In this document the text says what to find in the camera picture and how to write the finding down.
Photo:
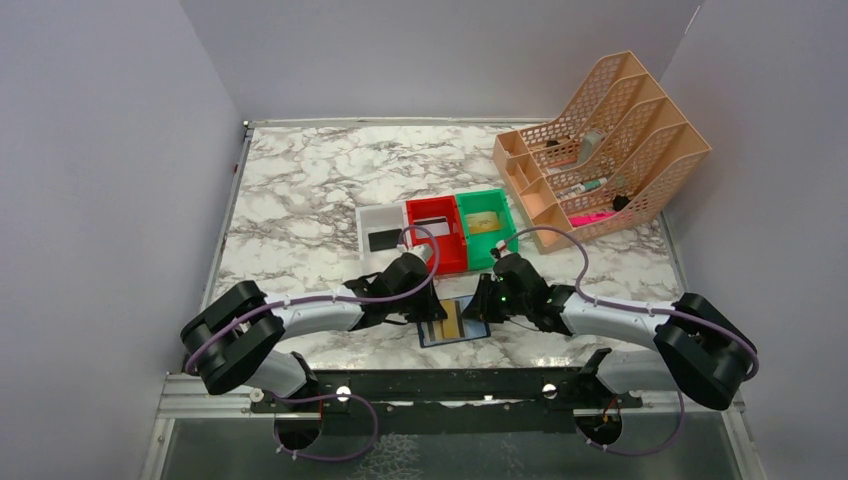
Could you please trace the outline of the green plastic bin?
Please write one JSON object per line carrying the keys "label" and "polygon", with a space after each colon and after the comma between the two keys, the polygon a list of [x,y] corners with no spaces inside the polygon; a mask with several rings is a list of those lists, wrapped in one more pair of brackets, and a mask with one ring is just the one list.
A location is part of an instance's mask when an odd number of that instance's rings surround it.
{"label": "green plastic bin", "polygon": [[503,189],[479,190],[455,195],[460,223],[466,239],[469,270],[491,268],[490,251],[511,237],[515,223]]}

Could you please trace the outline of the navy blue card holder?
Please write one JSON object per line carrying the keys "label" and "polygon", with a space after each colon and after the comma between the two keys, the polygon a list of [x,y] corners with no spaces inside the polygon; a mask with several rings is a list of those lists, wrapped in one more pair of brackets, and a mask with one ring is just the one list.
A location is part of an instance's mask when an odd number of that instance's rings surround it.
{"label": "navy blue card holder", "polygon": [[490,327],[487,323],[476,321],[476,320],[466,320],[466,319],[463,319],[461,317],[462,310],[468,305],[469,301],[472,299],[471,296],[455,297],[455,298],[451,298],[451,299],[456,299],[459,302],[459,310],[460,310],[459,317],[461,319],[462,326],[463,326],[463,337],[458,341],[429,343],[425,339],[425,333],[424,333],[425,327],[427,326],[427,324],[429,322],[420,323],[420,324],[417,325],[417,332],[418,332],[418,338],[419,338],[419,345],[422,349],[488,338],[491,335]]}

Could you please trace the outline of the peach desk organizer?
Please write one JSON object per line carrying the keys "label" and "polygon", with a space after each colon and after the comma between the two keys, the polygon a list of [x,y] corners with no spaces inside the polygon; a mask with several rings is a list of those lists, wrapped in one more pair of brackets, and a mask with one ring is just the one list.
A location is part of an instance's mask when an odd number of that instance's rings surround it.
{"label": "peach desk organizer", "polygon": [[[584,164],[582,137],[607,133]],[[659,82],[630,51],[599,59],[561,114],[534,126],[497,135],[493,162],[518,213],[533,227],[538,251],[569,246],[566,231],[585,242],[653,221],[682,188],[711,147]],[[574,198],[557,194],[607,177],[607,183]],[[574,228],[568,218],[614,211],[616,195],[631,199],[610,219]]]}

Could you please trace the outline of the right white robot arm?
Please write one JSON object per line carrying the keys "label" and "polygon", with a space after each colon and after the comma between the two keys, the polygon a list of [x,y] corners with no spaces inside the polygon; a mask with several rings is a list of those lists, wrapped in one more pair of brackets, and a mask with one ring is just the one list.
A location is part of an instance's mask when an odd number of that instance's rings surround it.
{"label": "right white robot arm", "polygon": [[549,284],[517,253],[480,276],[464,319],[503,323],[514,316],[538,330],[616,339],[654,351],[675,389],[713,410],[727,409],[754,367],[754,344],[705,297],[639,303],[593,297],[572,285]]}

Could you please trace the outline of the red plastic bin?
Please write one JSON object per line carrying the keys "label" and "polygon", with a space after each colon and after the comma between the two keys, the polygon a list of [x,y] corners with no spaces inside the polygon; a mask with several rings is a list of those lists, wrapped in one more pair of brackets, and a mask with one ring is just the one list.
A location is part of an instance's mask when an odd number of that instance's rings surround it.
{"label": "red plastic bin", "polygon": [[420,198],[406,202],[409,225],[429,232],[440,249],[439,275],[459,274],[469,267],[467,242],[460,225],[459,209],[453,195]]}

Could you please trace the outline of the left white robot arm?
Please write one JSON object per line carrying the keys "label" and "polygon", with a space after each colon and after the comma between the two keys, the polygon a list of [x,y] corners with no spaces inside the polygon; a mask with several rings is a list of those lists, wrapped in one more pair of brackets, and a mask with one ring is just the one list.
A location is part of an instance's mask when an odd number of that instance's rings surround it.
{"label": "left white robot arm", "polygon": [[252,280],[230,288],[180,333],[188,359],[211,395],[249,386],[283,399],[311,396],[317,379],[304,357],[277,351],[279,342],[309,334],[371,328],[400,315],[409,323],[444,320],[427,263],[406,252],[383,271],[312,295],[272,297]]}

